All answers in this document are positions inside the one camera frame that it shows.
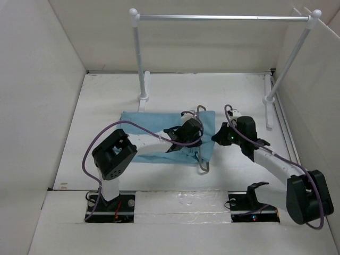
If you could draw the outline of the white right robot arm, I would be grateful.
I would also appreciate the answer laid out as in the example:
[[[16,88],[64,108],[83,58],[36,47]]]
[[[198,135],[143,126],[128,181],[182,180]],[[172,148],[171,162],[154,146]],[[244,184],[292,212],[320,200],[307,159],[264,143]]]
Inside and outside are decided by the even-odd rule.
[[[243,116],[229,104],[225,105],[224,112],[227,121],[212,136],[212,141],[220,146],[238,146],[244,156],[285,185],[284,192],[269,188],[266,181],[249,185],[245,202],[251,208],[250,213],[273,206],[284,209],[298,225],[322,229],[325,217],[334,212],[323,173],[319,170],[308,171],[270,149],[269,142],[258,138],[252,117]]]

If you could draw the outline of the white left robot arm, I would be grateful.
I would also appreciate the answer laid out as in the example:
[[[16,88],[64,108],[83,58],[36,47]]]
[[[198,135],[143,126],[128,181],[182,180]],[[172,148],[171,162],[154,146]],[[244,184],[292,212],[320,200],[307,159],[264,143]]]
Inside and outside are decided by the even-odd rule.
[[[157,133],[142,129],[126,133],[124,129],[114,130],[93,151],[94,164],[101,174],[100,204],[106,210],[118,206],[120,191],[118,178],[135,157],[150,162],[168,160],[178,163],[173,157],[202,145],[203,123],[194,112],[183,113],[181,125],[163,129]]]

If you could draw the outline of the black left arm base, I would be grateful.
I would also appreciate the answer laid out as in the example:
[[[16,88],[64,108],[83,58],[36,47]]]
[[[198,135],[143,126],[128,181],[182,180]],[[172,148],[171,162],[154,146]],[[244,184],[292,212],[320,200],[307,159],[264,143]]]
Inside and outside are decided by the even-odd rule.
[[[97,192],[86,194],[87,209],[84,217],[86,223],[133,223],[135,193],[120,194],[114,200],[107,202],[98,198]]]

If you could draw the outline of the grey clothes hanger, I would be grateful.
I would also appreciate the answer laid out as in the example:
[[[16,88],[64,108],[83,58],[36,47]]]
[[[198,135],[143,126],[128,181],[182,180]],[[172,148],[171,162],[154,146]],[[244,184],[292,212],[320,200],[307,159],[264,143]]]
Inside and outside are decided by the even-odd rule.
[[[204,134],[204,124],[202,122],[202,120],[200,119],[200,110],[203,109],[204,111],[206,111],[207,109],[205,108],[205,106],[202,106],[202,105],[198,105],[197,106],[197,111],[196,111],[196,118],[197,118],[197,121],[201,124],[201,127],[202,127],[202,134]],[[207,162],[207,163],[204,163],[203,162],[203,158],[202,158],[202,154],[201,154],[201,146],[199,146],[199,149],[198,149],[198,159],[199,159],[199,167],[200,169],[205,173],[207,174],[210,170],[210,163]]]

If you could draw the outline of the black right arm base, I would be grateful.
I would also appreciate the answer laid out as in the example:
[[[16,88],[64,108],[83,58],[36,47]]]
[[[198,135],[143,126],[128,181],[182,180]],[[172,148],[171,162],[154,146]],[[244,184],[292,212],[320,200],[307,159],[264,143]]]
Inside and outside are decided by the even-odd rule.
[[[268,182],[252,183],[246,191],[228,192],[228,200],[224,207],[230,211],[232,223],[280,223],[278,209],[259,202],[255,193],[258,187],[268,184]]]

